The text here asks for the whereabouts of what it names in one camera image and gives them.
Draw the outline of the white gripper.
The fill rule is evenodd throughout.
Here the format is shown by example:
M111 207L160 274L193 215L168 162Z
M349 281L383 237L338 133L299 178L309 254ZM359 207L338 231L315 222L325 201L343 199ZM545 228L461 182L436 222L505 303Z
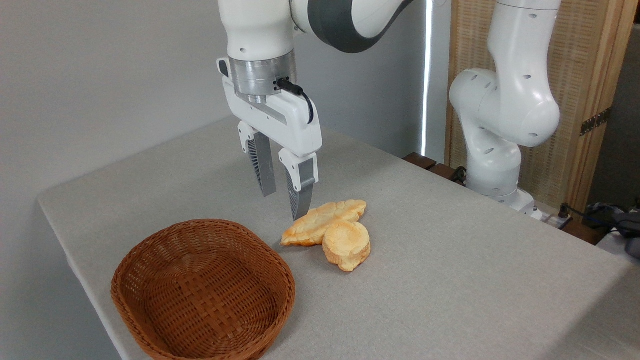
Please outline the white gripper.
M282 148L279 161L285 167L293 221L306 216L313 201L313 187L319 181L317 153L323 145L318 115L309 122L309 104L302 97L282 91L268 95L264 104L240 98L233 84L229 58L217 60L227 103L240 119L238 136L242 151L249 155L262 195L277 191L271 142Z

